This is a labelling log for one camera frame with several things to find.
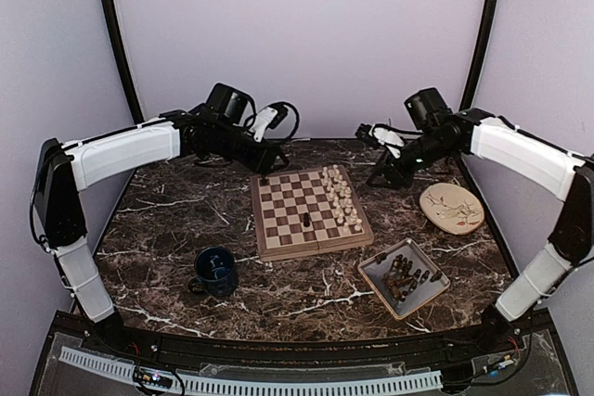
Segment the wooden folding chess board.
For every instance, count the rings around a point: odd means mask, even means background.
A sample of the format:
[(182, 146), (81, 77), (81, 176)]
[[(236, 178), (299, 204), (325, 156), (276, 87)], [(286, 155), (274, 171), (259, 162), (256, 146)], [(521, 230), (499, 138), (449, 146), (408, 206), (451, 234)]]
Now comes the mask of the wooden folding chess board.
[(374, 234), (341, 164), (254, 176), (258, 255), (266, 262), (369, 246)]

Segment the silver metal tray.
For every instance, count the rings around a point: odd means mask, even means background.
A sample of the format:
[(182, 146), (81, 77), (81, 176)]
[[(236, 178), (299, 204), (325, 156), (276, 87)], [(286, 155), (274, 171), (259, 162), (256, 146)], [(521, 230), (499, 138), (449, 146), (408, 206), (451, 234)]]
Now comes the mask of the silver metal tray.
[(450, 287), (443, 270), (411, 238), (361, 262), (358, 271), (396, 320), (405, 319)]

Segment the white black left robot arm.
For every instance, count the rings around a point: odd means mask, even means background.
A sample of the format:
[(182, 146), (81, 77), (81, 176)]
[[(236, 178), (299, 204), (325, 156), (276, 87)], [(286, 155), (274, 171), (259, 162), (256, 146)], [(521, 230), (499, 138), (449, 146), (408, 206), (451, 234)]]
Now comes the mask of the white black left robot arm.
[(287, 116), (299, 115), (285, 101), (262, 109), (253, 98), (230, 85), (217, 83), (195, 108), (175, 109), (110, 133), (41, 146), (30, 198), (30, 228), (34, 241), (49, 253), (63, 286), (96, 327), (96, 342), (111, 355), (131, 347), (122, 321), (98, 270), (89, 243), (88, 190), (149, 164), (187, 156), (215, 155), (235, 161), (251, 172), (268, 175), (287, 165), (285, 139), (269, 139)]

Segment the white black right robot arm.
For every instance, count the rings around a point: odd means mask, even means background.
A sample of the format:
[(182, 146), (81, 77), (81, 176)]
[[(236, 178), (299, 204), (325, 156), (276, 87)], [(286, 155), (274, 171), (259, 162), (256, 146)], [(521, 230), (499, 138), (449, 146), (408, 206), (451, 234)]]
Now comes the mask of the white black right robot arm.
[(539, 187), (559, 213), (544, 247), (484, 311), (473, 344), (492, 353), (510, 336), (509, 323), (543, 300), (574, 270), (593, 261), (593, 159), (556, 146), (484, 109), (452, 110), (435, 88), (406, 99), (411, 131), (361, 124), (356, 136), (383, 155), (368, 182), (409, 187), (417, 171), (447, 156), (476, 158)]

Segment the dark wooden chess knight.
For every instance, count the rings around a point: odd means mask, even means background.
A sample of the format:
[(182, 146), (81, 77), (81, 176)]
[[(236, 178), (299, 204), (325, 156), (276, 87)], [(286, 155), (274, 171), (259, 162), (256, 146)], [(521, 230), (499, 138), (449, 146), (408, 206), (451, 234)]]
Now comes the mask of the dark wooden chess knight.
[(311, 225), (311, 217), (308, 212), (303, 215), (303, 225), (309, 227)]

